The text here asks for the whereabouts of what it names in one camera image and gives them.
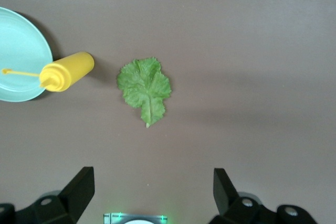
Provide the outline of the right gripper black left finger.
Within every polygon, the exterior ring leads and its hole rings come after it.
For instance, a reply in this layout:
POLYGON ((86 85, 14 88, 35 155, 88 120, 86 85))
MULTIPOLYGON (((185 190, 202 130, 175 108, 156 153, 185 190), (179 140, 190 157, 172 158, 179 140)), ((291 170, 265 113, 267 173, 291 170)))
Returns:
POLYGON ((95 194, 94 168, 83 167, 55 193, 46 193, 19 211, 0 204, 0 224, 77 224, 95 194))

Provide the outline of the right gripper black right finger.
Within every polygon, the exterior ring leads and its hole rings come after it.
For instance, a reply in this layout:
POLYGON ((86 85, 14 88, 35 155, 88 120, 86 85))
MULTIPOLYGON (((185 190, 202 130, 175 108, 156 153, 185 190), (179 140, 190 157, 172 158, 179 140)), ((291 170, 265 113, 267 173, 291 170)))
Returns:
POLYGON ((213 195, 219 212, 213 224, 318 224, 299 206, 280 205, 273 212, 249 196, 240 196, 223 168, 214 169, 213 195))

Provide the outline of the yellow squeeze bottle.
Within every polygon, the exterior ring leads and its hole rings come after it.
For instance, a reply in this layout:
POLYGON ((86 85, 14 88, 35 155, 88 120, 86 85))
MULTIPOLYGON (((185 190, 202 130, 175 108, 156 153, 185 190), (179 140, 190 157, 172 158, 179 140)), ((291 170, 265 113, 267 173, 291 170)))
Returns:
POLYGON ((50 92, 63 92, 86 76, 95 66, 94 58, 87 52, 78 52, 45 65, 40 73, 2 69, 2 74, 37 77, 40 87, 50 92))

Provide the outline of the green lettuce leaf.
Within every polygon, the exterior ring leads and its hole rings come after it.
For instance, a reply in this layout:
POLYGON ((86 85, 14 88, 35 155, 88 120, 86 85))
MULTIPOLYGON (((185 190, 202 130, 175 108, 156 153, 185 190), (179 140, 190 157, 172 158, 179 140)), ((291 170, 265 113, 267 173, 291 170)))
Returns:
POLYGON ((171 95, 171 85, 155 58, 134 59, 117 76, 117 86, 126 104, 141 109, 141 119, 149 128, 164 117, 164 100, 171 95))

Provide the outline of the mint green plate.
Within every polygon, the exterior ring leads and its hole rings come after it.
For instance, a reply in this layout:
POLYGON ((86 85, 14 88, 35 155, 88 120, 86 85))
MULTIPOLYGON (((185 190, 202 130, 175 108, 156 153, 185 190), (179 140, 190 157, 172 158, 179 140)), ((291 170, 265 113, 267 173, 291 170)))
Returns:
POLYGON ((29 101, 45 91, 37 77, 3 74, 3 69, 40 73, 51 62, 48 42, 36 26, 0 7, 0 101, 29 101))

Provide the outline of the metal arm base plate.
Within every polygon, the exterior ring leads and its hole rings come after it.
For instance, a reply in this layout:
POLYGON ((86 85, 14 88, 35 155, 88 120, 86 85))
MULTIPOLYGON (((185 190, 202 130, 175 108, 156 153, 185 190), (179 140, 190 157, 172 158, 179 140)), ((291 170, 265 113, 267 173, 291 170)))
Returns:
POLYGON ((103 224, 167 224, 165 215, 135 215, 112 212, 103 215, 103 224))

